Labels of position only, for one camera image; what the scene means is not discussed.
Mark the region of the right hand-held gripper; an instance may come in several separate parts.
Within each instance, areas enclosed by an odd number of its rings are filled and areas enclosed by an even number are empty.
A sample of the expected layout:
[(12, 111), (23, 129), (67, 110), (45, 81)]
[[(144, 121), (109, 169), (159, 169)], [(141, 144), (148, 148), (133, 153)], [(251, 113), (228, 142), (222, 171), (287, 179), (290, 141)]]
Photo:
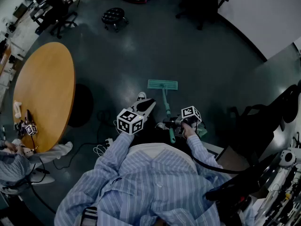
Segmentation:
[(163, 120), (166, 128), (175, 130), (176, 136), (184, 135), (184, 128), (181, 126), (182, 122), (185, 122), (194, 131), (197, 131), (198, 125), (202, 122), (200, 112), (194, 106), (190, 106), (182, 109), (178, 117), (165, 118)]

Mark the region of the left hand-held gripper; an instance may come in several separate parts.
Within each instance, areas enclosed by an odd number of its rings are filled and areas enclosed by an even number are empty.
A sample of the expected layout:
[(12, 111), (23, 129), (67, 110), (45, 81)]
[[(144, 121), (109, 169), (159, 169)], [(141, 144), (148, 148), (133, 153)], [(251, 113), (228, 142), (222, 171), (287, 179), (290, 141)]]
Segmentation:
[(128, 135), (141, 131), (149, 118), (156, 101), (152, 98), (142, 99), (132, 106), (124, 108), (117, 115), (117, 129)]

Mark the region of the person's right hand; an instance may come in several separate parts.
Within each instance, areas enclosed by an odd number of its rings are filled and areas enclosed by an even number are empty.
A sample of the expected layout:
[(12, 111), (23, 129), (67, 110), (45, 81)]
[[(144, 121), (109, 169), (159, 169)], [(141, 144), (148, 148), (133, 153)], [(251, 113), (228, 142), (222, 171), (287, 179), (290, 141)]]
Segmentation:
[(185, 122), (181, 123), (181, 127), (184, 129), (184, 137), (186, 139), (196, 134), (195, 130)]

